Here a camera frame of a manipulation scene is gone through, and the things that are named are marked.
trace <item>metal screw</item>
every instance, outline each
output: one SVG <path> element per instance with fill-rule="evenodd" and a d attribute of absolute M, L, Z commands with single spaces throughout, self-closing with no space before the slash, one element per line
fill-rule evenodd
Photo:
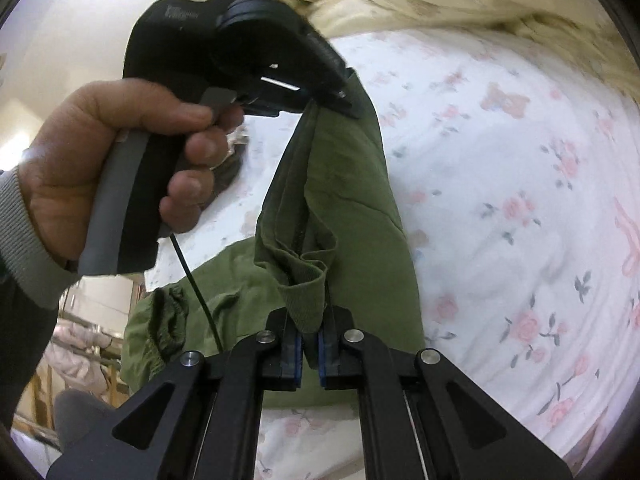
<path fill-rule="evenodd" d="M 262 343 L 263 345 L 268 345 L 276 341 L 276 335 L 271 330 L 262 330 L 255 335 L 255 338 L 258 340 L 258 343 Z"/>
<path fill-rule="evenodd" d="M 195 366 L 200 362 L 200 352 L 189 351 L 180 356 L 182 366 Z"/>
<path fill-rule="evenodd" d="M 352 328 L 351 330 L 347 330 L 347 332 L 344 333 L 344 338 L 349 343 L 359 343 L 364 339 L 364 334 L 360 330 Z"/>
<path fill-rule="evenodd" d="M 440 352 L 428 348 L 420 352 L 420 359 L 426 365 L 436 365 L 440 362 Z"/>

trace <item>gray knit cuff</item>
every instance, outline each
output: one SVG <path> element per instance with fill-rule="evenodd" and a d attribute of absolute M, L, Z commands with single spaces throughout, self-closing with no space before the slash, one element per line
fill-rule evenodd
<path fill-rule="evenodd" d="M 36 235 L 17 170 L 0 174 L 0 256 L 23 292 L 42 308 L 57 308 L 60 295 L 80 278 L 53 261 Z"/>

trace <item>finger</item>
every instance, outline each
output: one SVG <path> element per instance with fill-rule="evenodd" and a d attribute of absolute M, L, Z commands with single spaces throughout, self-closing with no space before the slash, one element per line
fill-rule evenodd
<path fill-rule="evenodd" d="M 231 105 L 226 108 L 216 121 L 218 126 L 225 133 L 235 130 L 244 121 L 244 111 L 240 105 Z"/>
<path fill-rule="evenodd" d="M 184 145 L 184 155 L 191 164 L 214 168 L 225 160 L 228 149 L 224 131 L 214 126 L 190 136 Z"/>
<path fill-rule="evenodd" d="M 209 107 L 184 103 L 164 86 L 134 78 L 89 83 L 71 94 L 68 104 L 114 130 L 184 134 L 204 130 L 214 119 Z"/>
<path fill-rule="evenodd" d="M 200 208 L 196 205 L 181 205 L 170 196 L 165 196 L 160 201 L 160 216 L 174 233 L 190 231 L 198 223 Z"/>
<path fill-rule="evenodd" d="M 179 171 L 172 176 L 167 195 L 177 204 L 197 205 L 207 201 L 213 193 L 213 172 L 201 170 Z"/>

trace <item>floral bedsheet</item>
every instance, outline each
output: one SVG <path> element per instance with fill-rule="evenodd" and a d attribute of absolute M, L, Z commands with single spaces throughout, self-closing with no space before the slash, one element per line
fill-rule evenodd
<path fill-rule="evenodd" d="M 334 45 L 379 113 L 426 345 L 578 470 L 640 376 L 638 107 L 505 34 Z M 241 174 L 180 237 L 191 266 L 254 232 L 297 120 L 247 119 Z M 163 242 L 148 288 L 182 275 Z M 263 414 L 256 480 L 363 477 L 349 408 Z"/>

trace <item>hand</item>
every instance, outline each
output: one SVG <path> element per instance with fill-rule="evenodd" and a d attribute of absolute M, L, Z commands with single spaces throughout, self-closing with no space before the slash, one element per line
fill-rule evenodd
<path fill-rule="evenodd" d="M 176 173 L 160 203 L 174 232 L 193 228 L 199 204 L 213 191 L 210 167 L 227 152 L 226 133 L 242 123 L 232 106 L 213 122 L 209 107 L 181 102 L 167 88 L 140 79 L 94 82 L 71 94 L 42 125 L 18 166 L 20 190 L 31 222 L 57 260 L 77 260 L 84 249 L 102 165 L 119 130 L 193 133 L 187 160 L 199 168 Z"/>

